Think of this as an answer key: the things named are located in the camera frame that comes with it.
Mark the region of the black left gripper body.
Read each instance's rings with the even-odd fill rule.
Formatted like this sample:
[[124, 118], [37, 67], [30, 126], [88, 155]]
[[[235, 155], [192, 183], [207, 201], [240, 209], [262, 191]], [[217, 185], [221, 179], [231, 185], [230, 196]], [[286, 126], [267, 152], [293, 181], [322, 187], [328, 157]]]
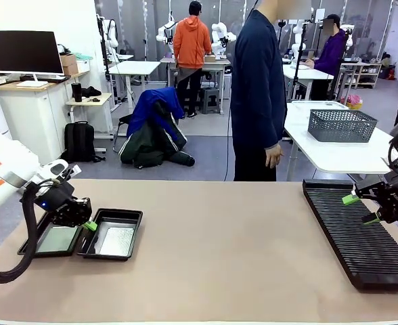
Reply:
[[41, 188], [34, 203], [48, 213], [51, 222], [73, 222], [70, 205], [74, 187], [68, 182]]

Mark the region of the navy person's right hand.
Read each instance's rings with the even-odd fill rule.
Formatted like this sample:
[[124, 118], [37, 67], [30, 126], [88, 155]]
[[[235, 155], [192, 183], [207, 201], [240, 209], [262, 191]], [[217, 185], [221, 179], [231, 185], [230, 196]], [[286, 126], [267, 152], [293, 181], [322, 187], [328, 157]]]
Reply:
[[273, 169], [279, 165], [281, 157], [283, 157], [282, 148], [279, 144], [276, 144], [272, 148], [268, 148], [265, 150], [266, 161], [265, 166]]

